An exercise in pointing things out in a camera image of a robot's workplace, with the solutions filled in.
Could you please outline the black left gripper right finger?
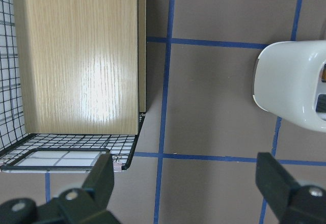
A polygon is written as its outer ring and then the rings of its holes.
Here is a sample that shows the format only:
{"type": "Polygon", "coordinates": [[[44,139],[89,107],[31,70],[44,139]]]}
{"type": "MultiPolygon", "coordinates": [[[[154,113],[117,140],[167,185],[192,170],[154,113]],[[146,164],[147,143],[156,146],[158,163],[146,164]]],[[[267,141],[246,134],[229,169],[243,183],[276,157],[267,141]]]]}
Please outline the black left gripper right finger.
{"type": "Polygon", "coordinates": [[[257,154],[255,183],[279,223],[325,223],[325,189],[299,183],[268,152],[257,154]]]}

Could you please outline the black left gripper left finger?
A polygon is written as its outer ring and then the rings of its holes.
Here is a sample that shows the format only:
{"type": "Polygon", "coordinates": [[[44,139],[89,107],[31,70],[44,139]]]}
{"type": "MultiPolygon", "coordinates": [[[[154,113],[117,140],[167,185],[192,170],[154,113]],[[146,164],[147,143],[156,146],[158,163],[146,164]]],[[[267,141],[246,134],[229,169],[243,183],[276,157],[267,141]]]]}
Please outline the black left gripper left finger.
{"type": "Polygon", "coordinates": [[[107,210],[113,188],[112,156],[102,154],[80,188],[67,189],[41,206],[29,198],[2,203],[1,223],[114,223],[107,210]]]}

